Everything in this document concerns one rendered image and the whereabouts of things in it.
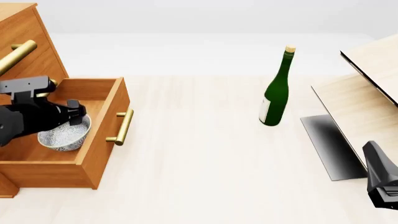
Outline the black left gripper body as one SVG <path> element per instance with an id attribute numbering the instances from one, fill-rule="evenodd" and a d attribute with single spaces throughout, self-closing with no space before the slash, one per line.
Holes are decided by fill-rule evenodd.
<path id="1" fill-rule="evenodd" d="M 86 108 L 78 100 L 67 100 L 66 105 L 57 104 L 58 119 L 78 119 L 86 115 Z"/>

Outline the green wine bottle with cork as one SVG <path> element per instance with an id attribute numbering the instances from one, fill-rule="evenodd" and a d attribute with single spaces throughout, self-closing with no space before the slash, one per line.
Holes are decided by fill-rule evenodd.
<path id="1" fill-rule="evenodd" d="M 280 68 L 264 93 L 259 121 L 266 126 L 277 126 L 282 119 L 289 98 L 288 76 L 295 50 L 291 44 L 285 47 Z"/>

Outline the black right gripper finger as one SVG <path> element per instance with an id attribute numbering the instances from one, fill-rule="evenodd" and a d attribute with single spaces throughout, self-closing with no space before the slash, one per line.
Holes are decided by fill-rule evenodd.
<path id="1" fill-rule="evenodd" d="M 368 170 L 367 190 L 381 188 L 387 194 L 398 194 L 398 166 L 375 141 L 368 141 L 363 146 L 363 152 Z"/>

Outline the patterned black and white bowl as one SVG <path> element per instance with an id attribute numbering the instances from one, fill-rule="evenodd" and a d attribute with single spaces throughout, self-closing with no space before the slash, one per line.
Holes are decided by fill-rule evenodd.
<path id="1" fill-rule="evenodd" d="M 52 130 L 37 133 L 38 142 L 54 151 L 74 151 L 79 149 L 91 129 L 91 117 L 86 114 L 80 124 L 64 123 Z"/>

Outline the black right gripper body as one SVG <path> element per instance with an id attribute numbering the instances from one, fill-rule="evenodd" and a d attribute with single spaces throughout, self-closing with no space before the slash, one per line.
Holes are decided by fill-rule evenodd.
<path id="1" fill-rule="evenodd" d="M 367 191 L 376 208 L 398 208 L 398 180 L 385 186 L 372 186 L 368 182 Z"/>

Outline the flat plate on black stalk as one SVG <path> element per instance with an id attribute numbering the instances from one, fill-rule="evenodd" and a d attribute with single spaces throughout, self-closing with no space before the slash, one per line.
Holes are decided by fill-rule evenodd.
<path id="1" fill-rule="evenodd" d="M 11 104 L 26 104 L 34 101 L 38 93 L 53 90 L 48 76 L 36 76 L 0 81 L 0 94 L 9 95 Z"/>

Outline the wooden cabinet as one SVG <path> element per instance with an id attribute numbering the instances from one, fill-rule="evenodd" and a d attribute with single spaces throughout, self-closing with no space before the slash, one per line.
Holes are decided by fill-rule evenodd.
<path id="1" fill-rule="evenodd" d="M 0 22 L 15 17 L 16 14 L 33 10 L 42 30 L 53 50 L 65 76 L 67 71 L 57 53 L 57 50 L 44 26 L 37 10 L 37 3 L 1 3 Z M 37 142 L 36 134 L 17 138 L 6 147 L 0 147 L 0 198 L 12 198 L 19 192 L 20 187 L 27 187 L 33 183 L 35 187 L 43 187 L 41 180 L 30 180 L 37 176 L 36 171 L 42 169 L 42 164 L 59 164 L 73 161 L 72 152 L 57 152 L 43 147 Z"/>

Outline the pale wooden rack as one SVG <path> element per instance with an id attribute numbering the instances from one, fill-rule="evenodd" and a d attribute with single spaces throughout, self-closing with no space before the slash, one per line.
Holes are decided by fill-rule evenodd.
<path id="1" fill-rule="evenodd" d="M 398 166 L 398 34 L 340 55 L 354 73 L 313 84 L 326 114 L 301 122 L 331 180 L 362 179 L 368 141 Z"/>

